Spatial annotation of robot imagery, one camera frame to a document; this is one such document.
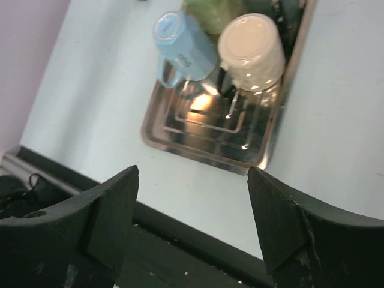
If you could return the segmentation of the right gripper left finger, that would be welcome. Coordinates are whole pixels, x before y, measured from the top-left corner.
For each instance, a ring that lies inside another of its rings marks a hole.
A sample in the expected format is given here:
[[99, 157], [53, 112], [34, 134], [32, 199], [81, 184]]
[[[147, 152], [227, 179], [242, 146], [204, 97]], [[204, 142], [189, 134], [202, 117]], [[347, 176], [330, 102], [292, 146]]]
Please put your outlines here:
[[1, 197], [2, 287], [113, 287], [139, 189], [131, 166], [47, 206], [34, 192]]

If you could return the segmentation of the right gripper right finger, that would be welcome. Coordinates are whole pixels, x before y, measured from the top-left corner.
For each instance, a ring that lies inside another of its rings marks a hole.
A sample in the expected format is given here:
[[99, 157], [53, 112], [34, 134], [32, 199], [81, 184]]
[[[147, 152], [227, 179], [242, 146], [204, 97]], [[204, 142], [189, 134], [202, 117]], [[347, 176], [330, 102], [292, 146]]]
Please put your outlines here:
[[275, 287], [382, 287], [383, 221], [327, 204], [257, 167], [248, 190]]

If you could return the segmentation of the light blue mug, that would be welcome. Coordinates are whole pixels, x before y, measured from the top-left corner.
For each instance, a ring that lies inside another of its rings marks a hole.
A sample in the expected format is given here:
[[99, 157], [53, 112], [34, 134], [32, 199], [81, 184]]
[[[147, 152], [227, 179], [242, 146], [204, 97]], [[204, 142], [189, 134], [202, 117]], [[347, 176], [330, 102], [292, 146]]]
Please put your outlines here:
[[159, 51], [158, 80], [165, 88], [176, 87], [181, 79], [203, 80], [218, 62], [213, 42], [183, 11], [162, 15], [154, 25], [153, 36]]

